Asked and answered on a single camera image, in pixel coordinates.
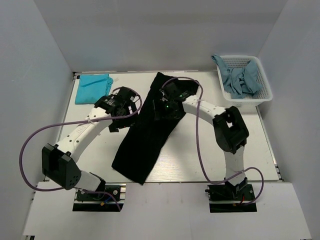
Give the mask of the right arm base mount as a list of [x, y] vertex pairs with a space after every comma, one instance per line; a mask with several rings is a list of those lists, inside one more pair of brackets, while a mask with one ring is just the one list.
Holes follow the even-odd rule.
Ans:
[[253, 186], [248, 184], [237, 196], [225, 185], [208, 185], [205, 190], [209, 200], [210, 213], [254, 213], [256, 203], [248, 204], [255, 198]]

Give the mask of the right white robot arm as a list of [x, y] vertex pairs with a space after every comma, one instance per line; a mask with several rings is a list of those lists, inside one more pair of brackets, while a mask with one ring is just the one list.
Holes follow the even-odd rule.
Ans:
[[244, 149], [248, 128], [238, 108], [213, 105], [187, 93], [153, 101], [156, 120], [180, 120], [185, 114], [194, 115], [214, 129], [217, 145], [224, 153], [226, 195], [236, 200], [244, 193], [248, 178], [244, 172]]

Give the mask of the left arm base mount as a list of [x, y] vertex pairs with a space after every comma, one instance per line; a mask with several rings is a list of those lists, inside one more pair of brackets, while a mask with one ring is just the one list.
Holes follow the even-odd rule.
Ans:
[[75, 192], [73, 212], [120, 212], [125, 203], [126, 184], [107, 183], [104, 193], [91, 194], [77, 189]]

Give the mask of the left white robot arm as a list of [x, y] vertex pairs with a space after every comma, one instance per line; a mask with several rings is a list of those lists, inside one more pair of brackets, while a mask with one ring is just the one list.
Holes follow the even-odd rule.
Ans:
[[77, 162], [85, 149], [105, 129], [111, 132], [130, 127], [135, 123], [137, 112], [124, 107], [106, 110], [93, 107], [86, 120], [65, 138], [54, 145], [47, 144], [42, 148], [42, 172], [65, 190], [81, 189], [99, 200], [105, 196], [106, 181], [100, 176], [81, 170]]

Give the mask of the black t-shirt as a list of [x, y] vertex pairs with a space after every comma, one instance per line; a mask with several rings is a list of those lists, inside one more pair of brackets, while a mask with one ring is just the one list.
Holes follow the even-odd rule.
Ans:
[[144, 184], [155, 166], [162, 147], [181, 118], [155, 120], [153, 101], [162, 96], [160, 88], [172, 76], [158, 72], [150, 85], [135, 124], [129, 128], [111, 167], [129, 180]]

